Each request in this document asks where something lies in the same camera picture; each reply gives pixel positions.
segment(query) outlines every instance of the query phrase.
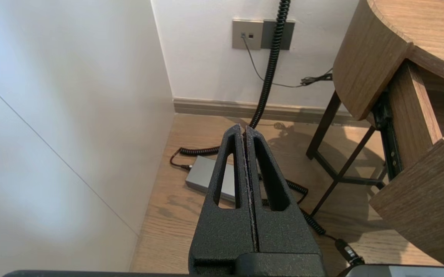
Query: wooden drawer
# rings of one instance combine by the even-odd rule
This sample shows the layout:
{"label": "wooden drawer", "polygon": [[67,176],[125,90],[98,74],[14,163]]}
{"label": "wooden drawer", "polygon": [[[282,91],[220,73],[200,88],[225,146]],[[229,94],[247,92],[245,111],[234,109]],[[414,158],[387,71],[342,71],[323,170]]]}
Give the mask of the wooden drawer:
{"label": "wooden drawer", "polygon": [[444,263],[444,79],[405,62],[389,88],[403,171],[369,203],[409,242]]}
{"label": "wooden drawer", "polygon": [[393,124],[405,170],[444,137],[444,79],[405,61],[389,89]]}

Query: plug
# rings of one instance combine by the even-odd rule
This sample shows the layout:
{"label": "plug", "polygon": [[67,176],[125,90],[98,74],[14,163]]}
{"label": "plug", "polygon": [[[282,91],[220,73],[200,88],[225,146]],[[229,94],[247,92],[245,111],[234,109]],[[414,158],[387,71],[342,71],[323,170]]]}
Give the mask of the plug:
{"label": "plug", "polygon": [[335,247],[351,266],[365,264],[364,259],[359,256],[359,254],[357,254],[357,252],[355,252],[345,240],[335,240]]}

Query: gray wall plate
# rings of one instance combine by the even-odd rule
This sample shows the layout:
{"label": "gray wall plate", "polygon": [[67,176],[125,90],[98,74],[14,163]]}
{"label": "gray wall plate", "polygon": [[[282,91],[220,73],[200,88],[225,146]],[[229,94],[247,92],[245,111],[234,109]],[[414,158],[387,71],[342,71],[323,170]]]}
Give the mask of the gray wall plate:
{"label": "gray wall plate", "polygon": [[[273,29],[275,28],[274,20],[263,21],[263,34],[261,37],[261,48],[270,49],[272,46]],[[292,34],[294,33],[295,22],[286,21],[284,26],[284,33],[282,34],[282,42],[280,42],[280,50],[289,50],[290,43],[292,42]]]}

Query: wooden floor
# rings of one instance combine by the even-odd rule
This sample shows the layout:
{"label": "wooden floor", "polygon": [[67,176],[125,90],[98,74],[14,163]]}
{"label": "wooden floor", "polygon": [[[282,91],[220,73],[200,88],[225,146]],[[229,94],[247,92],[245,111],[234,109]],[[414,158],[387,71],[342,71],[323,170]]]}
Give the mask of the wooden floor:
{"label": "wooden floor", "polygon": [[[237,123],[244,126],[248,122],[249,119],[176,115],[131,264],[132,271],[188,272],[188,250],[204,196],[186,186],[187,172],[171,167],[169,158],[179,147],[196,149],[219,145],[227,128]],[[311,161],[305,155],[316,128],[314,124],[272,120],[262,120],[257,127],[286,179],[309,188],[308,196],[301,203],[308,212],[332,181],[315,160]],[[366,131],[366,128],[331,126],[319,151],[339,170]],[[176,162],[192,164],[194,159],[179,156]],[[379,173],[383,161],[381,138],[375,133],[346,175],[371,177]],[[315,218],[328,234],[347,241],[366,263],[441,265],[389,229],[368,205],[375,192],[375,188],[367,186],[339,184]],[[328,274],[336,276],[347,263],[332,240],[316,239]]]}

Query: black coiled cable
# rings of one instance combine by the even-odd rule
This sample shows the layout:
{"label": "black coiled cable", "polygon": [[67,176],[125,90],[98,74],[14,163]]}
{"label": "black coiled cable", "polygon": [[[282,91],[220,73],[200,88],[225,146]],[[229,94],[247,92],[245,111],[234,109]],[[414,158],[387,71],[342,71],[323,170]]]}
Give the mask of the black coiled cable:
{"label": "black coiled cable", "polygon": [[[263,176],[261,176],[260,173],[258,173],[258,179],[263,180]],[[301,200],[299,200],[297,202],[298,204],[300,204],[302,202],[302,200],[306,197],[306,195],[308,195],[309,190],[299,184],[296,184],[296,183],[290,181],[290,180],[285,179],[285,182],[287,182],[287,185],[289,186],[290,189],[302,194]]]}
{"label": "black coiled cable", "polygon": [[301,209],[301,212],[302,212],[304,219],[308,223],[308,225],[311,228],[313,228],[313,230],[315,230],[316,234],[324,235],[325,237],[328,237],[332,240],[337,240],[336,238],[332,237],[331,235],[327,235],[326,230],[323,227],[321,227],[321,225],[319,225],[319,223],[317,223],[317,221],[315,221],[315,219],[313,217],[311,217],[305,210]]}
{"label": "black coiled cable", "polygon": [[[270,89],[272,87],[273,76],[275,75],[275,70],[277,68],[277,61],[280,54],[280,42],[282,41],[282,33],[284,31],[285,21],[287,20],[287,14],[289,13],[290,0],[280,0],[279,12],[277,14],[277,23],[275,25],[275,30],[273,32],[272,46],[270,49],[270,57],[268,59],[268,66],[266,69],[266,75],[263,83],[263,88],[261,89],[261,94],[259,96],[259,102],[256,111],[254,112],[253,118],[250,123],[251,128],[256,128],[261,116],[265,110],[266,101],[268,100],[268,95],[270,95]],[[207,149],[186,149],[181,147],[178,153],[187,156],[210,156],[215,155],[219,152],[220,147],[210,147]]]}
{"label": "black coiled cable", "polygon": [[256,128],[261,116],[265,110],[266,101],[270,95],[270,89],[272,88],[273,76],[277,68],[277,61],[280,54],[280,42],[282,41],[282,34],[284,33],[285,21],[287,20],[287,14],[289,13],[290,0],[280,0],[279,12],[277,14],[277,23],[275,24],[275,30],[273,32],[272,46],[270,48],[270,58],[268,59],[268,65],[266,67],[265,80],[263,87],[261,88],[261,94],[259,96],[258,107],[254,112],[253,118],[250,123],[251,128]]}
{"label": "black coiled cable", "polygon": [[208,149],[186,149],[184,147],[179,148],[179,153],[186,156],[210,156],[219,152],[220,147],[210,147]]}

